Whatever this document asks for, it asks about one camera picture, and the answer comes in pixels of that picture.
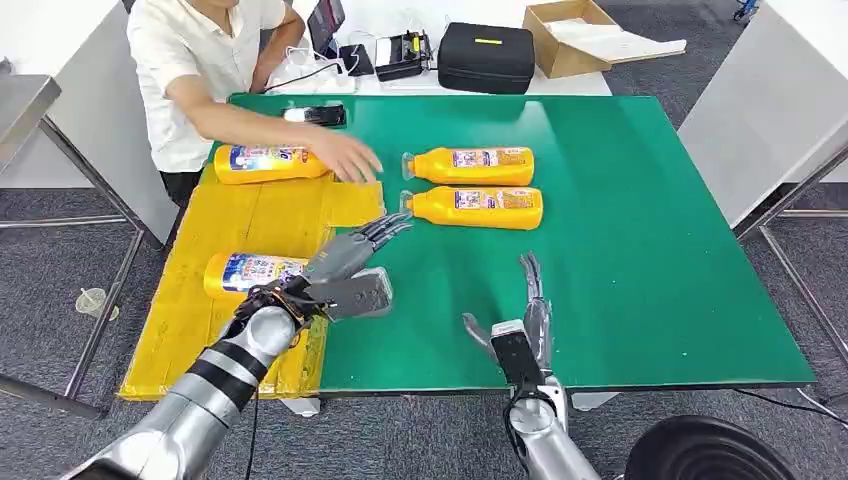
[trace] green tabletop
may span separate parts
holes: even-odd
[[[503,388],[466,335],[520,318],[518,256],[532,250],[553,303],[553,369],[576,390],[813,381],[804,357],[728,229],[659,103],[646,97],[235,96],[269,114],[343,103],[346,132],[385,166],[397,211],[404,152],[528,146],[545,211],[534,231],[416,220],[378,252],[391,314],[329,328],[322,391]]]

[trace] man's arm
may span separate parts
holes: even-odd
[[[283,17],[282,23],[274,29],[268,45],[259,54],[256,68],[253,70],[253,82],[250,85],[251,93],[261,92],[265,88],[271,72],[286,57],[286,48],[297,45],[300,39],[303,38],[303,32],[305,31],[306,25],[303,23],[300,15],[293,8],[286,8],[286,15]]]
[[[374,152],[355,138],[216,102],[199,75],[175,78],[165,94],[204,138],[236,145],[302,145],[345,182],[374,182],[373,170],[383,171]]]

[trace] black phone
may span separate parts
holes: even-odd
[[[343,127],[347,124],[344,105],[284,108],[280,116],[290,122],[309,122],[322,127]]]
[[[362,75],[372,75],[374,66],[371,65],[371,58],[368,52],[365,51],[365,45],[345,45],[339,49],[339,57],[345,64],[345,69],[350,70],[351,77],[360,77]]]

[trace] orange detergent bottle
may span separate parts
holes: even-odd
[[[401,192],[401,211],[440,225],[533,230],[542,222],[542,192],[535,188],[436,187]]]
[[[221,183],[258,183],[289,178],[315,178],[329,169],[304,147],[221,145],[215,151],[215,173]]]
[[[206,265],[203,289],[212,298],[244,300],[250,287],[276,279],[288,281],[300,275],[307,262],[303,258],[217,253]]]
[[[533,180],[535,161],[527,147],[436,148],[421,155],[405,153],[403,176],[448,185],[513,185]]]

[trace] silver robotic arm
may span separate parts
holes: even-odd
[[[365,263],[408,216],[389,215],[335,237],[283,285],[253,287],[191,368],[137,425],[64,479],[194,479],[206,469],[227,431],[239,421],[271,364],[316,316],[368,314],[388,307],[391,288]]]
[[[544,298],[539,262],[532,252],[520,261],[527,280],[524,319],[497,323],[486,333],[474,315],[465,313],[465,329],[513,385],[504,424],[530,478],[601,480],[568,436],[565,389],[551,370],[551,305]]]

